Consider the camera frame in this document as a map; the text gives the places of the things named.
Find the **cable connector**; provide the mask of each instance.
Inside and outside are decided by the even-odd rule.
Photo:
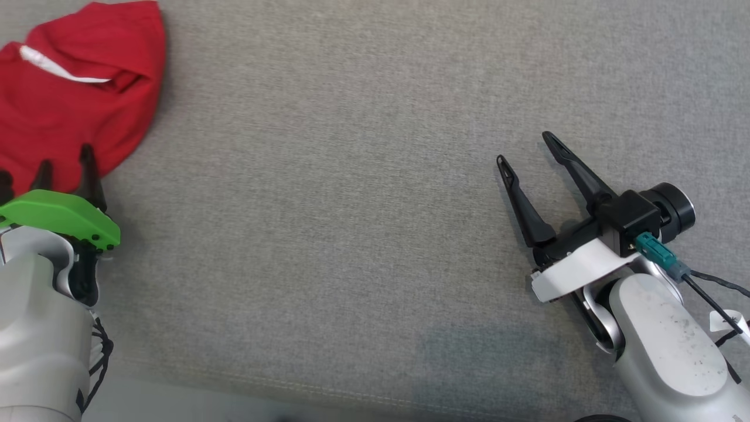
[[[675,282],[681,283],[684,275],[690,275],[690,267],[677,259],[677,255],[649,232],[641,233],[635,238],[635,249],[663,268]]]

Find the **robotic hand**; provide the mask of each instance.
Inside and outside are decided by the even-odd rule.
[[[521,191],[505,157],[497,157],[523,238],[538,266],[532,274],[537,298],[573,301],[597,345],[614,356],[615,370],[644,422],[750,422],[750,393],[683,307],[677,284],[689,284],[716,309],[718,323],[733,328],[749,344],[744,320],[730,318],[690,275],[750,292],[691,271],[664,246],[695,223],[693,204],[669,183],[618,195],[555,135],[542,136],[583,193],[590,217],[556,234]],[[634,274],[608,279],[623,267]]]
[[[120,229],[89,145],[80,161],[72,194],[50,190],[48,161],[15,199],[0,173],[0,422],[78,422],[107,372],[113,342],[92,307],[98,258]]]

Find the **green plastic bracket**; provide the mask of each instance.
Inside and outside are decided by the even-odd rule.
[[[106,251],[120,244],[120,227],[86,199],[36,189],[0,206],[0,228],[24,225],[88,240]]]

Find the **red cloth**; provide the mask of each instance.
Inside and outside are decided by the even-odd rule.
[[[94,147],[101,176],[127,158],[156,111],[165,62],[164,27],[156,2],[91,3],[34,28],[25,45],[82,83],[22,59],[22,44],[0,50],[0,168],[16,195],[28,191],[39,164],[52,161],[53,189],[72,191],[81,145]]]

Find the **gray carpet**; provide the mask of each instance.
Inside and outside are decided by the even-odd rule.
[[[2,0],[0,37],[82,4]],[[635,419],[582,320],[525,279],[495,156],[555,228],[583,216],[543,130],[616,191],[681,187],[698,220],[673,249],[748,286],[745,0],[161,7],[160,109],[105,180],[120,370],[422,420]]]

